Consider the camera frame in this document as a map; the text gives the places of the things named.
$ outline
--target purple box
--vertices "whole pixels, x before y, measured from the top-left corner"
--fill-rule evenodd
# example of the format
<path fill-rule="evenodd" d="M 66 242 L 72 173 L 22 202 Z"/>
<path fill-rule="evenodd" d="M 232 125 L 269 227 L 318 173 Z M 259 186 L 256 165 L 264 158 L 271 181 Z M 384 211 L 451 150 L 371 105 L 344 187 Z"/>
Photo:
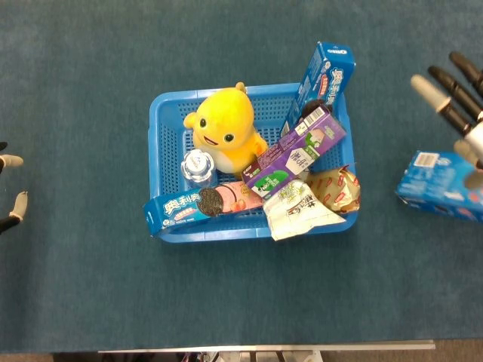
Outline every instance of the purple box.
<path fill-rule="evenodd" d="M 325 107 L 319 107 L 248 166 L 241 177 L 263 200 L 271 198 L 346 135 Z"/>

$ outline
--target teal carpet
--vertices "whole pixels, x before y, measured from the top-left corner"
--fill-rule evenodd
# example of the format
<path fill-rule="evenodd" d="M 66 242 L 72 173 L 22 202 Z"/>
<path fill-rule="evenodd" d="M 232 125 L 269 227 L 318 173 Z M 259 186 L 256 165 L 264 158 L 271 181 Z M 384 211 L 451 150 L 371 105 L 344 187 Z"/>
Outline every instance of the teal carpet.
<path fill-rule="evenodd" d="M 0 351 L 483 336 L 481 224 L 394 189 L 457 138 L 409 79 L 483 65 L 481 3 L 0 2 Z M 348 232 L 171 245 L 148 236 L 148 109 L 168 91 L 299 81 L 317 40 L 349 44 L 362 209 Z"/>

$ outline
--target logo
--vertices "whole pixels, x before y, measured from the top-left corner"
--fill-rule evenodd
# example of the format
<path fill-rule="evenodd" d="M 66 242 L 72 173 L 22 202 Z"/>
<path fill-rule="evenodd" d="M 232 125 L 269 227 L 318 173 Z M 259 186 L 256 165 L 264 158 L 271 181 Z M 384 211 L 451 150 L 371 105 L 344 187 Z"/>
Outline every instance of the logo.
<path fill-rule="evenodd" d="M 347 54 L 345 49 L 327 49 L 327 52 L 332 54 Z"/>
<path fill-rule="evenodd" d="M 329 85 L 329 79 L 327 77 L 327 74 L 324 74 L 320 82 L 320 89 L 318 90 L 318 98 L 322 98 L 325 95 L 328 85 Z"/>

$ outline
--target snack wrapper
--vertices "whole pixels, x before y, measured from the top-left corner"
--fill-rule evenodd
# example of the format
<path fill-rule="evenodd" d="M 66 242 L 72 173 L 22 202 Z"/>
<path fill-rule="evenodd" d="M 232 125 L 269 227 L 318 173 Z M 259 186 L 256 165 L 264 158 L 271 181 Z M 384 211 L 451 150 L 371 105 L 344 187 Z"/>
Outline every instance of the snack wrapper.
<path fill-rule="evenodd" d="M 215 187 L 159 195 L 144 205 L 151 235 L 165 229 L 201 222 L 219 215 L 238 213 L 262 206 L 262 198 L 242 181 Z"/>
<path fill-rule="evenodd" d="M 273 240 L 305 234 L 316 226 L 337 224 L 345 219 L 317 200 L 299 179 L 288 183 L 263 204 Z"/>
<path fill-rule="evenodd" d="M 305 178 L 317 199 L 337 213 L 351 213 L 361 205 L 361 186 L 347 167 L 309 173 Z"/>

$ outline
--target yellow plush toy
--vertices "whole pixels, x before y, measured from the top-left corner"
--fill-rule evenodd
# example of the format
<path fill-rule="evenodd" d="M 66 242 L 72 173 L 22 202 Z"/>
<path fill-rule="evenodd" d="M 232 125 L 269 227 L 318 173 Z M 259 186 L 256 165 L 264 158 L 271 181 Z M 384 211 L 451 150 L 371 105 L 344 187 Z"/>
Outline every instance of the yellow plush toy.
<path fill-rule="evenodd" d="M 208 152 L 218 170 L 240 173 L 268 149 L 254 127 L 254 108 L 243 83 L 219 90 L 183 122 L 193 129 L 193 143 Z"/>

